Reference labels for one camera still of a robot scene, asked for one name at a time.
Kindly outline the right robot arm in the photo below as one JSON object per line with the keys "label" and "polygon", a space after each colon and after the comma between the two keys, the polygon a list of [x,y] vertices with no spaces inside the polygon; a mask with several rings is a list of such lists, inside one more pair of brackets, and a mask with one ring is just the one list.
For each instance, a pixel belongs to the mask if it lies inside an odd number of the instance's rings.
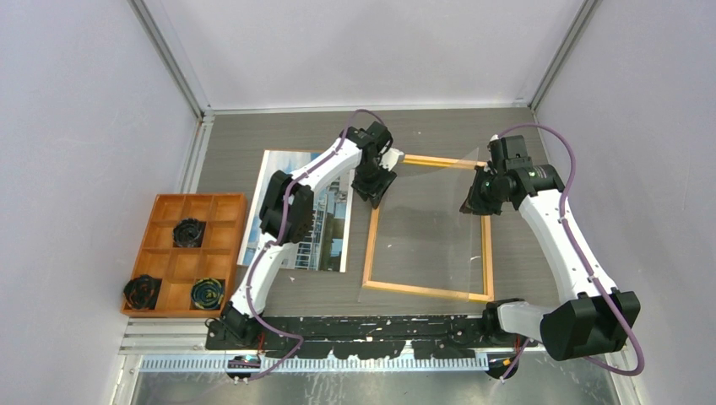
{"label": "right robot arm", "polygon": [[536,165],[523,136],[494,136],[491,157],[475,167],[461,213],[499,215],[506,204],[534,233],[555,279],[559,304],[523,299],[490,302],[482,335],[503,346],[515,335],[541,343],[554,360],[623,349],[641,310],[637,295],[622,291],[587,247],[567,199],[567,187],[551,165]]}

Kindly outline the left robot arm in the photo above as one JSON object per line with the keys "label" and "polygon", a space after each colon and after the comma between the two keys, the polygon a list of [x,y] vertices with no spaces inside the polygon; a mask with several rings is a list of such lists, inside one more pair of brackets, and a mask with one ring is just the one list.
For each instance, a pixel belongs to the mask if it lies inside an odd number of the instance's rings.
{"label": "left robot arm", "polygon": [[272,174],[259,210],[258,247],[238,289],[216,320],[231,343],[239,349],[251,348],[267,327],[261,315],[269,291],[282,261],[311,230],[316,195],[353,171],[353,190],[377,208],[397,177],[393,168],[402,155],[393,147],[387,126],[375,121],[367,128],[345,127],[311,162],[290,173],[278,170]]}

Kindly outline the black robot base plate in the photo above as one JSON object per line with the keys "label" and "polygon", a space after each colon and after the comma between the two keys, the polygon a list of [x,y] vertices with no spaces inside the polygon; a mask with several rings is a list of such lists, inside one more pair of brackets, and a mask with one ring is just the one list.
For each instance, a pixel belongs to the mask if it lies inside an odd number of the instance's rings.
{"label": "black robot base plate", "polygon": [[479,316],[267,316],[272,329],[251,322],[245,332],[231,332],[223,321],[210,318],[208,350],[248,350],[279,359],[303,343],[298,359],[395,359],[410,349],[416,359],[462,359],[479,349],[514,353],[526,337],[489,332]]}

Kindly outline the building photo print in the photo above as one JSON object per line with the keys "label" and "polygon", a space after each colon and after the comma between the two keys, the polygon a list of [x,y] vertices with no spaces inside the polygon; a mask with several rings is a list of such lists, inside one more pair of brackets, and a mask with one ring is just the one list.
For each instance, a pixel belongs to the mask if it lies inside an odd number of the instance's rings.
{"label": "building photo print", "polygon": [[[237,263],[249,266],[259,248],[261,220],[259,211],[270,177],[277,170],[285,173],[298,169],[319,156],[318,152],[266,149],[258,174],[247,228],[243,236]],[[343,273],[347,257],[347,238],[350,228],[350,205],[353,200],[351,183],[355,172],[350,170],[336,178],[314,197],[312,225],[297,243],[291,255],[282,261],[283,269],[302,269]]]}

